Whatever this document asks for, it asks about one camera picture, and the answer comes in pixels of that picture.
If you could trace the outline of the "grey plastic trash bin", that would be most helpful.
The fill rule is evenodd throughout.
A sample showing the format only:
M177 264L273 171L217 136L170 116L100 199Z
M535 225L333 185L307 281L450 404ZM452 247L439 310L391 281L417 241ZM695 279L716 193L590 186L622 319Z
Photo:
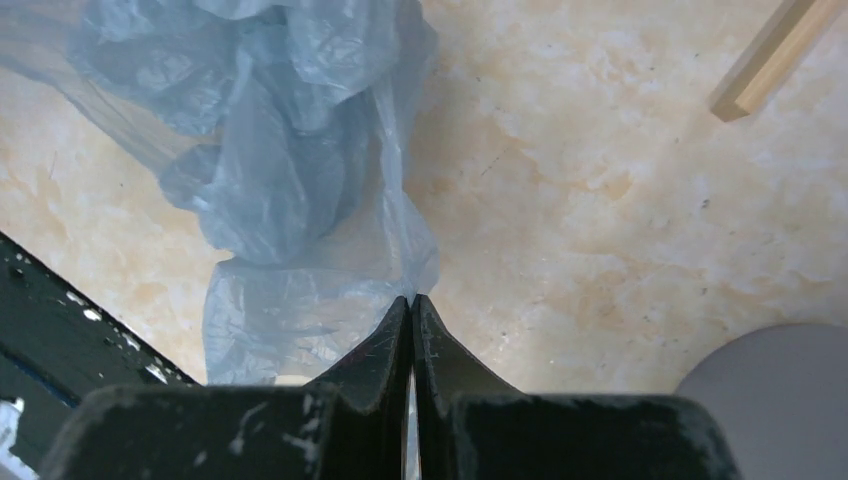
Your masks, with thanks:
M847 330L779 325L702 360L677 394L705 407L745 479L847 480Z

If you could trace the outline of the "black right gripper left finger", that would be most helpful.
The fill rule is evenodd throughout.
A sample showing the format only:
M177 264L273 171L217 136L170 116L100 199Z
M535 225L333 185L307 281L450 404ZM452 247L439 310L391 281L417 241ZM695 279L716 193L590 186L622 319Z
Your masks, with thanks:
M374 332L312 381L114 386L60 431L44 479L400 479L410 318L396 299Z

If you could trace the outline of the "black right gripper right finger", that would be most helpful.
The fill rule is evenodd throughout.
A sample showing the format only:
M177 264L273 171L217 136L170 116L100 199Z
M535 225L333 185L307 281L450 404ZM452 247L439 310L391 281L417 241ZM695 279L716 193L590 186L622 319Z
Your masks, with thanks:
M737 479L720 427L671 395L530 394L486 367L431 300L411 307L425 479Z

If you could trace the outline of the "light blue trash bag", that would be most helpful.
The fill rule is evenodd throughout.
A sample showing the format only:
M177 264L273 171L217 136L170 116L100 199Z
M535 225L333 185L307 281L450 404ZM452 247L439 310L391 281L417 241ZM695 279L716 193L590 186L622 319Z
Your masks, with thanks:
M403 188L437 36L417 1L5 1L1 63L55 87L230 253L203 313L207 378L315 376L436 240Z

